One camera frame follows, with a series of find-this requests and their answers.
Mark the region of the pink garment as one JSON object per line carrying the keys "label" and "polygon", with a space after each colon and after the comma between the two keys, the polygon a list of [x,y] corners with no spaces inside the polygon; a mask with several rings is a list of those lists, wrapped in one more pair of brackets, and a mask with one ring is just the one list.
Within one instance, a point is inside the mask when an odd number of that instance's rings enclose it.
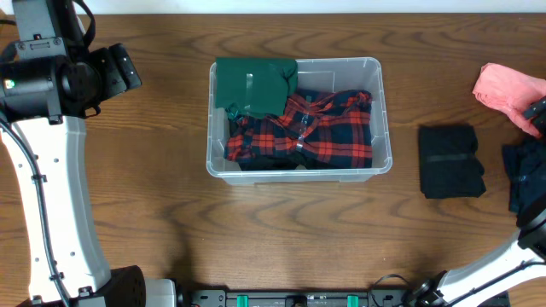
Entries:
{"label": "pink garment", "polygon": [[475,98],[485,106],[504,113],[525,133],[540,138],[541,132],[525,119],[523,112],[545,96],[545,80],[512,68],[487,63],[481,67],[473,88]]}

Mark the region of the dark navy garment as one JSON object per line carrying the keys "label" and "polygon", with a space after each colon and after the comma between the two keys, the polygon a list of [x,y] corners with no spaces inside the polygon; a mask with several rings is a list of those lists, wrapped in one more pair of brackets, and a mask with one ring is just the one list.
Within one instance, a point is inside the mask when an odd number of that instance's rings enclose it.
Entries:
{"label": "dark navy garment", "polygon": [[510,181],[508,209],[520,215],[545,194],[545,142],[503,145],[502,159]]}

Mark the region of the dark green garment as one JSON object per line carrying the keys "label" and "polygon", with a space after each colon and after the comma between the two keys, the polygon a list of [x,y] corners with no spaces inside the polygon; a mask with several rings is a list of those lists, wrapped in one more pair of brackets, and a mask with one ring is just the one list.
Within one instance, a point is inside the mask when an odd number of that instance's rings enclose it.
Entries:
{"label": "dark green garment", "polygon": [[298,85],[298,62],[287,58],[216,59],[215,107],[235,119],[281,116]]}

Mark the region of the red navy plaid shirt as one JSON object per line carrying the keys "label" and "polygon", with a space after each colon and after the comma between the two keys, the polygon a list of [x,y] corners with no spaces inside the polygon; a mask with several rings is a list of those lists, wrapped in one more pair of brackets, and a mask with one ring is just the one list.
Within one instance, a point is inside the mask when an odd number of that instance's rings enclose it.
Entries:
{"label": "red navy plaid shirt", "polygon": [[366,90],[333,93],[298,90],[284,114],[244,116],[224,147],[224,158],[241,167],[266,161],[310,168],[362,169],[373,162],[372,95]]}

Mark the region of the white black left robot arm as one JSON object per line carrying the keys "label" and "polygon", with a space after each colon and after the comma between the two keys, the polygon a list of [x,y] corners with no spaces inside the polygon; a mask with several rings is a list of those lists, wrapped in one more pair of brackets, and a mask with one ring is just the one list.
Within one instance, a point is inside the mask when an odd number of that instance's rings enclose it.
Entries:
{"label": "white black left robot arm", "polygon": [[125,47],[91,50],[78,2],[13,4],[19,40],[1,57],[1,139],[26,219],[30,306],[175,307],[169,279],[114,269],[96,234],[84,162],[87,118],[141,79]]}

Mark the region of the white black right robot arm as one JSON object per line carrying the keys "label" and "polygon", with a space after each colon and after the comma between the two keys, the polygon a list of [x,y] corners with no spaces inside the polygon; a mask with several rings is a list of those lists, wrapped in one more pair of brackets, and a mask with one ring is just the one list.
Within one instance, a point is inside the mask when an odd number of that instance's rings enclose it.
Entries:
{"label": "white black right robot arm", "polygon": [[[475,157],[470,125],[422,126],[418,132],[421,191],[428,199],[480,197],[484,168]],[[495,294],[545,276],[545,202],[537,200],[519,230],[495,251],[460,269],[443,271],[416,288],[416,306],[477,306]]]}

